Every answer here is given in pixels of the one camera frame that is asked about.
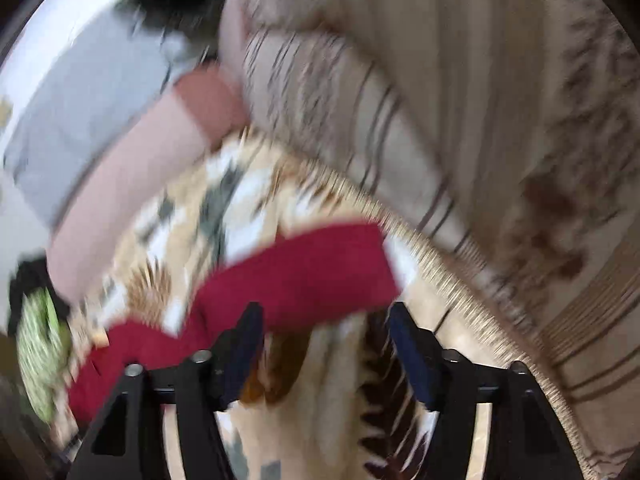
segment brown pattern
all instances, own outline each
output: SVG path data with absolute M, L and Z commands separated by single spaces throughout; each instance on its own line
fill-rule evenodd
M 545 69 L 543 0 L 491 2 L 490 97 L 469 218 L 476 243 L 488 257 L 494 255 L 502 222 L 518 194 L 540 124 Z
M 379 459 L 364 467 L 379 480 L 411 480 L 424 461 L 426 436 L 418 436 L 418 403 L 389 339 L 385 312 L 367 317 L 365 345 L 375 357 L 364 364 L 376 379 L 360 387 L 373 408 L 362 415 L 362 421 L 380 432 L 360 440 L 360 445 Z
M 127 283 L 127 307 L 133 316 L 160 325 L 171 295 L 171 275 L 157 260 L 135 270 Z
M 418 223 L 418 225 L 416 227 L 416 229 L 418 231 L 420 231 L 420 232 L 423 231 L 423 229 L 429 223 L 429 220 L 431 220 L 431 217 L 433 216 L 433 214 L 436 212 L 436 209 L 437 209 L 438 205 L 440 204 L 440 199 L 446 194 L 447 184 L 448 184 L 447 177 L 444 176 L 442 178 L 442 182 L 440 183 L 440 185 L 438 186 L 438 189 L 436 190 L 436 194 L 434 195 L 433 199 L 431 200 L 431 205 L 429 206 L 429 209 L 424 214 L 424 216 L 422 217 L 422 219 L 420 220 L 420 222 Z
M 590 336 L 590 339 L 581 342 L 579 346 L 577 346 L 576 340 L 572 340 L 574 346 L 570 347 L 570 353 L 562 357 L 560 360 L 556 361 L 554 365 L 556 367 L 564 365 L 570 359 L 580 354 L 583 350 L 586 350 L 589 346 L 604 339 L 617 325 L 619 325 L 619 323 L 623 322 L 638 308 L 638 305 L 640 304 L 640 298 L 636 297 L 630 303 L 623 303 L 622 301 L 619 301 L 618 303 L 625 306 L 625 309 L 618 316 L 616 316 L 613 320 L 603 319 L 601 322 L 595 323 L 594 329 L 592 329 L 588 334 Z
M 482 256 L 480 248 L 470 236 L 469 231 L 466 231 L 463 237 L 460 238 L 453 253 L 460 261 L 469 264 L 476 272 L 480 272 L 486 267 L 486 260 Z
M 529 312 L 548 303 L 553 283 L 580 275 L 589 234 L 635 207 L 628 196 L 640 171 L 640 128 L 628 98 L 640 82 L 638 54 L 600 0 L 575 1 L 558 99 L 564 112 L 548 126 L 550 149 L 523 181 L 498 252 Z
M 296 37 L 295 34 L 291 34 L 289 37 L 289 40 L 286 43 L 283 43 L 280 45 L 280 49 L 276 54 L 275 60 L 273 61 L 273 66 L 271 67 L 271 76 L 267 83 L 267 89 L 270 97 L 267 117 L 271 121 L 272 131 L 275 131 L 277 129 L 278 118 L 280 116 L 280 106 L 278 106 L 278 102 L 276 101 L 276 98 L 278 99 L 278 101 L 282 101 L 282 97 L 285 94 L 284 90 L 276 91 L 275 86 L 281 79 L 280 73 L 282 72 L 282 69 L 284 67 L 284 60 L 287 57 L 287 54 L 289 53 L 289 49 L 291 48 L 291 45 L 293 44 L 295 37 Z
M 386 103 L 386 99 L 391 95 L 391 85 L 387 84 L 385 91 L 378 101 L 378 106 L 376 107 L 376 111 L 373 113 L 373 119 L 371 120 L 371 126 L 369 127 L 369 132 L 367 133 L 367 145 L 366 145 L 366 155 L 367 155 L 367 169 L 364 172 L 364 176 L 360 181 L 360 187 L 364 188 L 364 185 L 367 181 L 367 177 L 369 176 L 369 172 L 371 171 L 371 167 L 373 165 L 373 144 L 374 137 L 376 135 L 376 130 L 378 129 L 378 121 L 380 120 L 380 114 L 382 113 L 382 108 Z
M 298 379 L 310 338 L 311 330 L 274 333 L 269 349 L 244 383 L 240 401 L 251 406 L 264 399 L 272 406 L 284 399 Z
M 628 301 L 622 298 L 633 298 L 640 286 L 639 268 L 640 218 L 635 218 L 589 285 L 543 330 L 558 361 L 628 310 Z
M 603 377 L 606 377 L 607 375 L 609 375 L 610 373 L 619 370 L 620 368 L 622 368 L 625 364 L 627 364 L 629 361 L 631 361 L 632 359 L 634 359 L 638 354 L 640 354 L 640 346 L 637 346 L 636 348 L 634 348 L 631 353 L 629 353 L 628 355 L 624 356 L 622 359 L 619 359 L 618 361 L 616 361 L 615 363 L 613 363 L 609 368 L 604 369 L 601 372 L 595 373 L 593 375 L 590 375 L 589 377 L 587 377 L 586 379 L 582 380 L 579 383 L 576 384 L 572 384 L 571 387 L 567 388 L 567 390 L 570 391 L 574 391 L 577 390 L 579 388 L 583 388 L 585 386 L 587 386 L 588 384 L 591 384 Z
M 445 173 L 459 167 L 460 143 L 465 136 L 465 119 L 468 112 L 467 96 L 470 82 L 469 59 L 469 0 L 438 1 L 438 35 L 443 38 L 438 46 L 439 62 L 444 73 L 440 88 L 446 99 L 440 104 L 439 114 L 446 114 L 444 127 L 440 129 L 438 157 Z
M 638 446 L 625 447 L 624 449 L 619 449 L 613 453 L 606 451 L 595 451 L 587 456 L 586 459 L 592 466 L 596 466 L 602 463 L 617 465 L 626 462 L 628 457 L 636 450 L 637 447 Z
M 603 397 L 607 394 L 610 394 L 611 392 L 615 392 L 617 389 L 633 381 L 638 376 L 640 376 L 640 367 L 634 368 L 633 370 L 626 373 L 619 379 L 613 381 L 612 383 L 607 384 L 607 386 L 603 386 L 602 388 L 589 392 L 588 394 L 584 394 L 582 396 L 569 395 L 567 396 L 567 400 L 569 400 L 569 402 L 571 402 L 573 406 L 575 406 L 576 404 L 580 404 L 582 402 L 589 402 L 590 400 L 595 400 L 599 397 Z
M 364 89 L 369 82 L 369 78 L 373 73 L 373 69 L 376 67 L 376 63 L 373 61 L 369 62 L 369 67 L 365 72 L 364 77 L 362 78 L 362 82 L 360 83 L 360 87 L 358 88 L 358 93 L 356 94 L 356 99 L 353 102 L 353 107 L 351 108 L 351 114 L 349 116 L 349 129 L 347 130 L 347 144 L 348 144 L 348 160 L 344 171 L 349 171 L 349 167 L 353 162 L 353 157 L 355 156 L 355 146 L 354 146 L 354 138 L 356 133 L 356 117 L 358 115 L 358 110 L 360 109 L 360 104 L 362 102 L 362 96 L 364 94 Z
M 382 177 L 383 153 L 385 151 L 386 138 L 388 137 L 388 133 L 389 133 L 389 124 L 391 124 L 391 121 L 396 115 L 396 112 L 398 111 L 399 107 L 400 107 L 400 98 L 398 96 L 395 96 L 393 100 L 393 104 L 391 105 L 391 109 L 387 113 L 385 122 L 383 123 L 382 131 L 380 132 L 380 136 L 378 140 L 378 146 L 376 148 L 376 161 L 375 161 L 376 172 L 373 177 L 373 183 L 371 184 L 371 188 L 369 189 L 369 192 L 371 194 L 375 194 L 375 192 L 378 190 L 378 184 L 380 184 L 380 178 Z
M 274 166 L 269 187 L 263 197 L 258 200 L 254 214 L 258 214 L 267 204 L 272 202 L 285 186 L 296 188 L 299 190 L 300 196 L 310 194 L 311 201 L 320 199 L 319 206 L 321 208 L 329 207 L 329 212 L 340 207 L 344 200 L 339 193 L 320 180 L 319 174 L 314 171 L 312 164 L 287 155 Z
M 342 38 L 323 36 L 310 51 L 302 71 L 298 90 L 302 118 L 291 140 L 305 153 L 319 156 L 324 144 L 334 144 L 339 139 L 334 115 L 338 104 L 338 62 L 345 47 Z
M 247 42 L 247 48 L 244 53 L 244 91 L 246 95 L 251 95 L 253 92 L 256 60 L 268 33 L 268 29 L 256 32 Z M 254 114 L 254 103 L 251 99 L 248 99 L 247 104 L 249 115 L 252 116 Z

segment red cloth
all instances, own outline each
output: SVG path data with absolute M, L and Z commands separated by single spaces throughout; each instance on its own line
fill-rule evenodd
M 123 368 L 180 363 L 232 328 L 247 304 L 264 309 L 267 331 L 296 330 L 339 320 L 353 312 L 388 307 L 398 288 L 376 224 L 338 224 L 282 241 L 210 275 L 197 291 L 178 338 L 127 321 L 109 330 L 110 345 L 94 349 L 69 389 L 79 423 L 98 412 Z

